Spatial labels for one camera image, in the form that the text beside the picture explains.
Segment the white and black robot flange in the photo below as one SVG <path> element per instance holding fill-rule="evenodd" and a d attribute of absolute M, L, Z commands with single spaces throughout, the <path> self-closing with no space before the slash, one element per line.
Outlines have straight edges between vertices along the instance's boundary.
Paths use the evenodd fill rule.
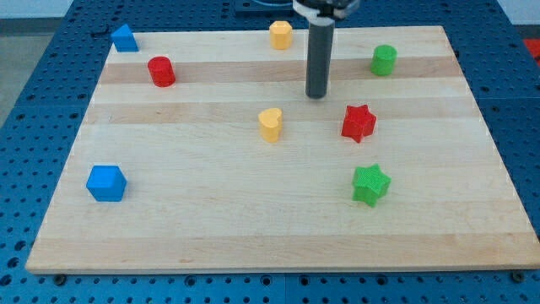
<path fill-rule="evenodd" d="M 359 9 L 360 0 L 294 0 L 293 9 L 307 19 L 343 20 Z"/>

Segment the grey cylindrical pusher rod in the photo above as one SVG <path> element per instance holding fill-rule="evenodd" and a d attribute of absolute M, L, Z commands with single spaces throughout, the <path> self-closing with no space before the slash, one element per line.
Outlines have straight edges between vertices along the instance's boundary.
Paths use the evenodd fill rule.
<path fill-rule="evenodd" d="M 335 21 L 313 19 L 308 29 L 305 93 L 311 99 L 327 94 Z"/>

